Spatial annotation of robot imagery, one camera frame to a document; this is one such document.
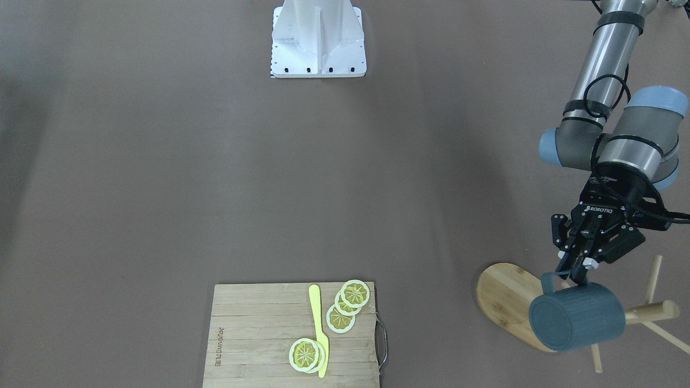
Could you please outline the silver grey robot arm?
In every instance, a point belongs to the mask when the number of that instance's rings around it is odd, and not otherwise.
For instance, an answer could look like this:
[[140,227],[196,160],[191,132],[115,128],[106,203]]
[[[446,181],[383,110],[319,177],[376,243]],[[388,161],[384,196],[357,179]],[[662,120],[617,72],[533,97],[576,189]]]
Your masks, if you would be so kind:
[[645,241],[643,230],[688,224],[666,208],[660,192],[679,170],[678,128],[688,97],[666,86],[631,93],[629,61],[656,1],[600,1],[593,32],[562,121],[540,139],[547,164],[590,176],[569,214],[551,218],[560,261],[555,273],[577,285],[601,263],[611,264]]

